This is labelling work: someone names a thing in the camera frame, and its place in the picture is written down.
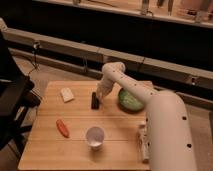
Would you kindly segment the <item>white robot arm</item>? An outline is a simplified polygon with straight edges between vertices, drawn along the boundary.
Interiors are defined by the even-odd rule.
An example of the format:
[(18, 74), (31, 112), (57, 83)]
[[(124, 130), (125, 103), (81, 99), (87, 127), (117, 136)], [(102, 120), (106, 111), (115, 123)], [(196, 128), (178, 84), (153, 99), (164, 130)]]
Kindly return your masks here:
[(170, 90), (156, 90), (129, 77), (122, 62), (102, 66), (97, 98), (102, 101), (115, 83), (146, 105), (151, 171), (198, 171), (188, 114), (182, 98)]

